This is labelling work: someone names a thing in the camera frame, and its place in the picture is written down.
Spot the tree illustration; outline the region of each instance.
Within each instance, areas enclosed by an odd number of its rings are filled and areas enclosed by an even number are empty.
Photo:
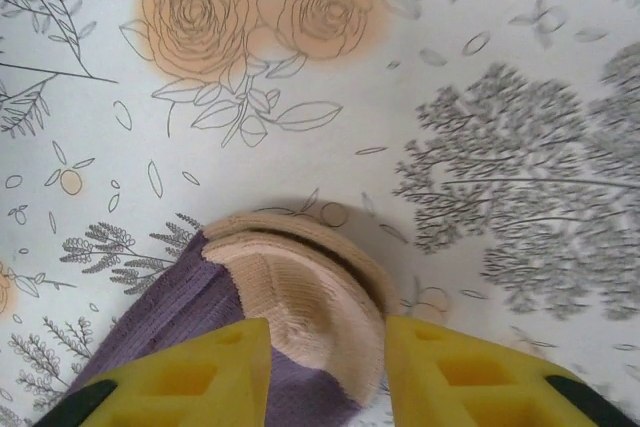
[[[416,205],[416,246],[432,254],[490,234],[482,277],[517,313],[567,319],[599,294],[610,319],[640,311],[640,44],[602,78],[612,97],[582,105],[557,80],[492,65],[466,91],[418,107],[394,194]]]

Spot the orange rose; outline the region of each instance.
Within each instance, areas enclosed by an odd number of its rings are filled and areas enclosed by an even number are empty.
[[[313,59],[330,59],[358,46],[373,1],[259,0],[258,7],[284,46]]]
[[[0,273],[0,314],[5,311],[9,303],[9,287],[11,287],[9,279]]]
[[[211,82],[245,57],[258,21],[257,0],[143,0],[158,67],[177,77]]]

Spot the rose illustration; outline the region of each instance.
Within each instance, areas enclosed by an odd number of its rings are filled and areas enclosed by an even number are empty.
[[[143,0],[149,44],[160,69],[182,78],[218,80],[243,63],[257,0]]]
[[[321,60],[358,46],[373,0],[259,0],[258,8],[281,44]]]

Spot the floral patterned fabric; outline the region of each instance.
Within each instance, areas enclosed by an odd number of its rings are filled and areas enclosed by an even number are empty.
[[[0,0],[0,425],[257,210],[640,416],[639,5]],[[393,425],[385,385],[353,425]]]

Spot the purple sock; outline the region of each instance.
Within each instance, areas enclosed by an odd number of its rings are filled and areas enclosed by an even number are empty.
[[[192,239],[176,264],[114,326],[68,393],[98,374],[244,319],[229,271],[202,257],[208,242],[202,232]],[[328,372],[272,349],[265,425],[341,426],[362,407]]]

